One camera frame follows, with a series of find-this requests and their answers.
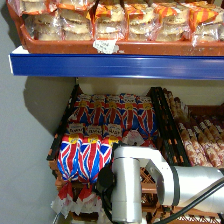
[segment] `packaged bread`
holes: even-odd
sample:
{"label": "packaged bread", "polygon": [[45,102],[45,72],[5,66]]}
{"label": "packaged bread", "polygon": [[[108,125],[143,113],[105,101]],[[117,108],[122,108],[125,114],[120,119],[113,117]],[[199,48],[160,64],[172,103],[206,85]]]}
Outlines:
{"label": "packaged bread", "polygon": [[94,4],[94,0],[59,0],[58,8],[86,11]]}
{"label": "packaged bread", "polygon": [[124,7],[128,20],[128,40],[149,40],[155,29],[153,8],[143,0],[126,0]]}
{"label": "packaged bread", "polygon": [[35,15],[33,18],[34,39],[42,41],[62,40],[61,20],[58,11]]}
{"label": "packaged bread", "polygon": [[160,28],[155,33],[156,41],[178,41],[189,39],[189,9],[176,2],[153,3],[154,12],[159,17]]}
{"label": "packaged bread", "polygon": [[100,0],[95,13],[95,39],[125,38],[126,19],[119,0]]}
{"label": "packaged bread", "polygon": [[91,40],[92,22],[88,11],[61,9],[64,40]]}
{"label": "packaged bread", "polygon": [[182,3],[190,9],[190,27],[192,44],[219,41],[223,39],[224,10],[206,1]]}
{"label": "packaged bread", "polygon": [[22,14],[38,15],[56,10],[56,0],[9,0],[14,11]]}

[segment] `blue shelf edge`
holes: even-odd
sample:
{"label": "blue shelf edge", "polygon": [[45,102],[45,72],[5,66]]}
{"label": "blue shelf edge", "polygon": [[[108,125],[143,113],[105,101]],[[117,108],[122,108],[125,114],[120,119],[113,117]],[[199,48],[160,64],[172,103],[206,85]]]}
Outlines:
{"label": "blue shelf edge", "polygon": [[15,76],[224,80],[224,56],[11,53]]}

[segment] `plastic bag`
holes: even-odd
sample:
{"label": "plastic bag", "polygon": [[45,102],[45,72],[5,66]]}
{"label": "plastic bag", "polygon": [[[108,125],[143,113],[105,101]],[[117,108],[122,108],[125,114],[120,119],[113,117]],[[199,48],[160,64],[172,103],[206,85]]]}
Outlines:
{"label": "plastic bag", "polygon": [[33,18],[34,39],[42,41],[62,40],[61,20],[58,11],[35,15]]}
{"label": "plastic bag", "polygon": [[64,40],[91,40],[92,23],[88,11],[61,9]]}
{"label": "plastic bag", "polygon": [[150,97],[139,96],[137,97],[138,104],[138,121],[139,121],[139,132],[144,139],[148,136],[157,137],[157,123],[155,110],[152,105]]}
{"label": "plastic bag", "polygon": [[62,138],[57,166],[65,181],[65,185],[51,204],[52,209],[57,214],[62,213],[65,217],[67,217],[69,211],[74,211],[71,182],[78,180],[79,151],[83,141],[82,129],[80,127],[75,128],[75,125],[73,124],[73,128],[68,128],[68,130],[72,130],[72,134],[65,134]]}
{"label": "plastic bag", "polygon": [[56,10],[56,0],[9,0],[18,16],[22,14],[38,15]]}
{"label": "plastic bag", "polygon": [[92,95],[89,105],[91,124],[103,125],[105,98],[106,98],[105,95]]}
{"label": "plastic bag", "polygon": [[69,121],[75,123],[90,123],[89,120],[89,104],[91,96],[86,94],[80,94],[74,105],[73,114],[69,117]]}
{"label": "plastic bag", "polygon": [[79,181],[95,183],[100,167],[100,146],[102,141],[102,127],[97,125],[86,126],[85,136],[79,153]]}
{"label": "plastic bag", "polygon": [[125,39],[126,19],[118,0],[100,0],[95,14],[95,39]]}
{"label": "plastic bag", "polygon": [[150,40],[156,28],[153,8],[142,0],[126,0],[124,7],[128,19],[128,40]]}
{"label": "plastic bag", "polygon": [[138,106],[136,96],[133,94],[121,94],[121,116],[122,127],[124,130],[137,130],[138,122]]}
{"label": "plastic bag", "polygon": [[200,42],[219,41],[223,39],[221,31],[224,21],[224,10],[206,1],[182,5],[190,9],[190,27],[192,29],[192,44]]}
{"label": "plastic bag", "polygon": [[88,11],[94,4],[94,0],[59,0],[58,8]]}
{"label": "plastic bag", "polygon": [[153,40],[178,41],[189,39],[189,9],[178,3],[153,3],[154,12],[159,16],[160,27]]}
{"label": "plastic bag", "polygon": [[105,124],[121,124],[120,96],[107,95],[105,102]]}

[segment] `shelf label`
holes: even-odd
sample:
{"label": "shelf label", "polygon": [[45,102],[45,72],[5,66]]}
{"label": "shelf label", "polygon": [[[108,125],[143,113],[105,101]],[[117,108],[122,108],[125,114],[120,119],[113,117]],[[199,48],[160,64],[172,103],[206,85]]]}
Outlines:
{"label": "shelf label", "polygon": [[113,54],[119,50],[116,44],[117,40],[95,40],[93,42],[93,47],[104,54]]}

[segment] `white label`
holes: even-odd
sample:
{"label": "white label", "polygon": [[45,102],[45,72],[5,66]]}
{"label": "white label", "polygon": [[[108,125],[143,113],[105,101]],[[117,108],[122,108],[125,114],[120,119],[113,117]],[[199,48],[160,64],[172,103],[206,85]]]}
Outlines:
{"label": "white label", "polygon": [[101,126],[89,125],[86,129],[86,132],[88,135],[92,135],[92,134],[102,135],[102,128]]}
{"label": "white label", "polygon": [[206,126],[205,126],[205,124],[203,122],[201,122],[199,125],[200,125],[200,127],[201,127],[202,130],[205,130],[206,129]]}
{"label": "white label", "polygon": [[109,102],[120,103],[120,97],[119,96],[110,95],[110,96],[108,96],[108,101]]}
{"label": "white label", "polygon": [[180,130],[186,130],[186,128],[184,127],[184,125],[182,123],[179,123],[179,128],[180,128]]}
{"label": "white label", "polygon": [[83,134],[83,124],[69,124],[68,126],[68,132],[69,134]]}
{"label": "white label", "polygon": [[112,54],[114,52],[116,40],[95,40],[93,47],[104,54]]}
{"label": "white label", "polygon": [[140,96],[139,100],[142,101],[143,103],[151,103],[151,98],[148,96]]}
{"label": "white label", "polygon": [[124,95],[124,102],[125,103],[135,103],[134,95]]}
{"label": "white label", "polygon": [[190,137],[194,136],[194,133],[193,133],[193,131],[191,129],[187,129],[187,131],[188,131],[188,134],[190,135]]}
{"label": "white label", "polygon": [[125,144],[128,144],[128,145],[131,145],[131,146],[135,145],[135,144],[136,144],[136,146],[140,146],[145,141],[142,138],[142,136],[139,134],[138,131],[131,130],[128,132],[127,136],[122,139],[122,142]]}
{"label": "white label", "polygon": [[93,95],[93,101],[101,101],[104,102],[105,101],[105,96],[104,95]]}
{"label": "white label", "polygon": [[200,134],[201,133],[201,130],[197,127],[197,126],[194,126],[194,130],[197,134]]}
{"label": "white label", "polygon": [[80,98],[80,101],[81,101],[81,100],[84,100],[84,101],[90,101],[91,96],[86,95],[86,94],[81,94],[81,95],[79,96],[79,98]]}
{"label": "white label", "polygon": [[212,126],[212,124],[211,124],[211,122],[210,122],[209,120],[204,120],[204,122],[205,122],[205,124],[206,124],[208,127],[211,127],[211,126]]}
{"label": "white label", "polygon": [[216,128],[218,129],[219,133],[223,132],[222,128],[219,125],[216,125]]}
{"label": "white label", "polygon": [[118,124],[108,124],[108,132],[110,136],[122,137],[121,126]]}

